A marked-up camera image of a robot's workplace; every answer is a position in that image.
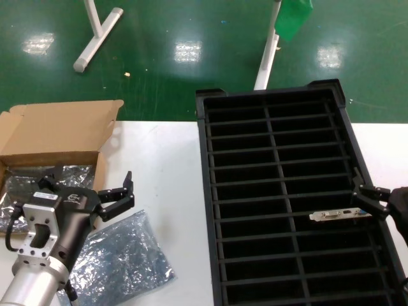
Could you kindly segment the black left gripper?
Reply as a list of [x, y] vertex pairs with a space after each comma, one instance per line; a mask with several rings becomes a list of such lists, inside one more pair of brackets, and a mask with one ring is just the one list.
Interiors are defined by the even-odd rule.
[[112, 220], [134, 207], [135, 196], [132, 171], [127, 172], [122, 187], [98, 192], [81, 187], [66, 187], [59, 182], [62, 173], [61, 164], [47, 168], [40, 175], [37, 185], [39, 189], [48, 189], [57, 195], [54, 208], [59, 234], [50, 255], [70, 272], [87, 236], [93, 230], [97, 216], [103, 222]]

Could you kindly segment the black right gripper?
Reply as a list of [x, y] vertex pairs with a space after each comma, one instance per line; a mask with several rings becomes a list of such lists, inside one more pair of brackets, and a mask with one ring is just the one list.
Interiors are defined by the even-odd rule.
[[[407, 244], [407, 187], [396, 188], [391, 192], [389, 189], [371, 186], [364, 182], [357, 167], [353, 170], [351, 205], [382, 221], [390, 215]], [[381, 201], [388, 203], [388, 206], [381, 205]]]

